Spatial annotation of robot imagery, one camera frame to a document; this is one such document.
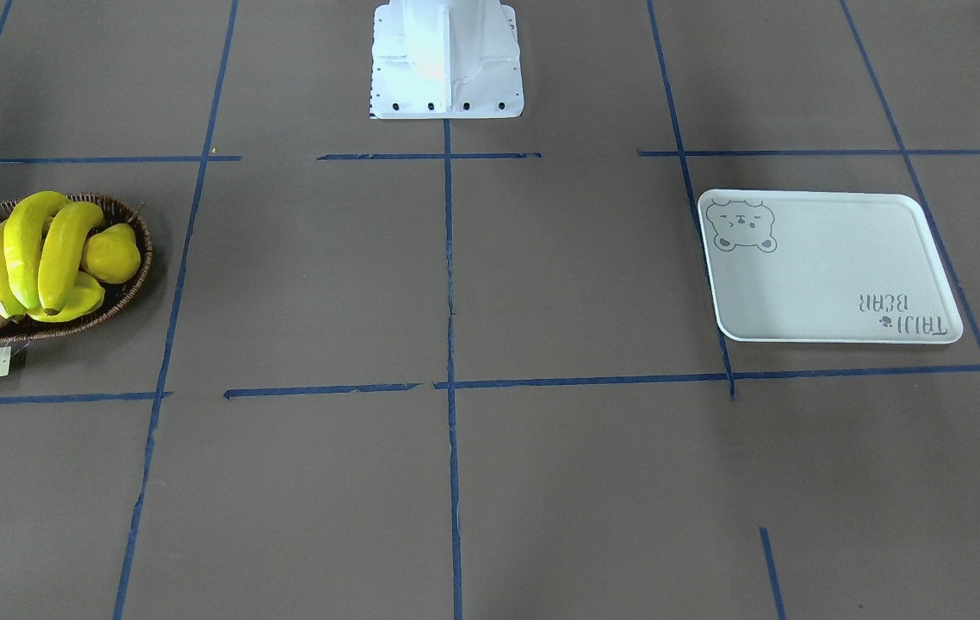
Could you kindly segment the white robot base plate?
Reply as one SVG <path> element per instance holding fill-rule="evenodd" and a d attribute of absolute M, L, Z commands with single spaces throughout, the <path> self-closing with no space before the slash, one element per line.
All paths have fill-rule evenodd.
<path fill-rule="evenodd" d="M 524 110 L 517 13 L 501 1 L 375 8 L 369 117 L 507 119 Z"/>

